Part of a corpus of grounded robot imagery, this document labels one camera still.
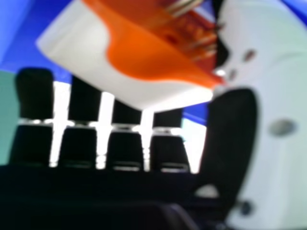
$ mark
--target orange translucent cover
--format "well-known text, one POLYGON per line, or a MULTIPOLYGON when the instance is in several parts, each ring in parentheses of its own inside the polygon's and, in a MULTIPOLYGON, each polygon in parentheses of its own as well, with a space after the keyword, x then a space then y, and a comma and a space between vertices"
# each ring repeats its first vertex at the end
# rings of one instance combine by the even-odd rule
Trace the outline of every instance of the orange translucent cover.
POLYGON ((110 63, 146 81, 188 81, 212 88, 222 80, 215 64, 214 25, 189 11, 167 11, 174 0, 83 0, 107 25, 110 63))

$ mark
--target teal wall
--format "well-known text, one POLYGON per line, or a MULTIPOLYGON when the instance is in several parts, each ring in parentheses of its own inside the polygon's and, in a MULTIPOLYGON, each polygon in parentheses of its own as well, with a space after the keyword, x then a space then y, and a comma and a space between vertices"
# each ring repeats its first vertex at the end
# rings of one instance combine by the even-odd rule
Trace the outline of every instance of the teal wall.
POLYGON ((0 165, 8 162, 18 117, 14 74, 0 71, 0 165))

